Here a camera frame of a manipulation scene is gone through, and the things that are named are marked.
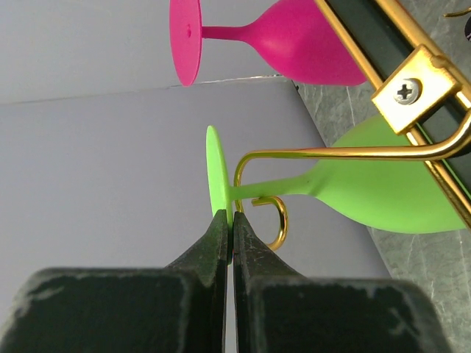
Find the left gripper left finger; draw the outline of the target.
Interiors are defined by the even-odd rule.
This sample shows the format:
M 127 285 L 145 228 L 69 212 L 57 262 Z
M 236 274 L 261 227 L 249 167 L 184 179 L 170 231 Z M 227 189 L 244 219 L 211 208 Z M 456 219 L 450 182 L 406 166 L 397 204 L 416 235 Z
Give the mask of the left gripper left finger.
M 45 268 L 17 292 L 3 352 L 223 352 L 228 222 L 162 268 Z

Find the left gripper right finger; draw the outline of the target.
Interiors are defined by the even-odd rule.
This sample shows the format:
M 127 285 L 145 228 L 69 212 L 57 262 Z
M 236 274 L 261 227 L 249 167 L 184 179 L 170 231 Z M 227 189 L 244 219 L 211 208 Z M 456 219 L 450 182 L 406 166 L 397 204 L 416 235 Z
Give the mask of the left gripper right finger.
M 233 220 L 239 352 L 450 352 L 430 299 L 393 279 L 308 278 Z

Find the green plastic wine glass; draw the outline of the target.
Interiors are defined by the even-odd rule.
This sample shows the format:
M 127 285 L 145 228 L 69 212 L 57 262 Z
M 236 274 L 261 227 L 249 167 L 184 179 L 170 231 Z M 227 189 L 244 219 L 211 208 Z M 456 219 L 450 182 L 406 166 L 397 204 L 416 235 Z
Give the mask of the green plastic wine glass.
M 464 219 L 446 197 L 423 161 L 412 160 L 416 146 L 393 133 L 384 118 L 373 116 L 354 126 L 330 148 L 251 151 L 239 161 L 233 179 L 214 126 L 206 132 L 205 151 L 212 211 L 243 212 L 242 201 L 273 204 L 280 229 L 268 247 L 275 251 L 288 234 L 288 211 L 282 195 L 307 195 L 367 227 L 404 234 L 449 232 L 465 228 Z M 256 159 L 314 160 L 299 176 L 242 184 L 248 162 Z

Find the pink plastic wine glass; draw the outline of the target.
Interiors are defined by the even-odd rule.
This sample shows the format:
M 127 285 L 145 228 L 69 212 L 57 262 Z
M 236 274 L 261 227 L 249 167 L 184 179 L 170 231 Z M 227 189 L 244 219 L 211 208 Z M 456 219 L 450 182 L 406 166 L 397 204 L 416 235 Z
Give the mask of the pink plastic wine glass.
M 205 26 L 198 0 L 169 4 L 171 54 L 177 76 L 192 85 L 204 39 L 250 45 L 284 77 L 310 85 L 356 86 L 366 77 L 313 1 L 277 1 L 245 26 Z

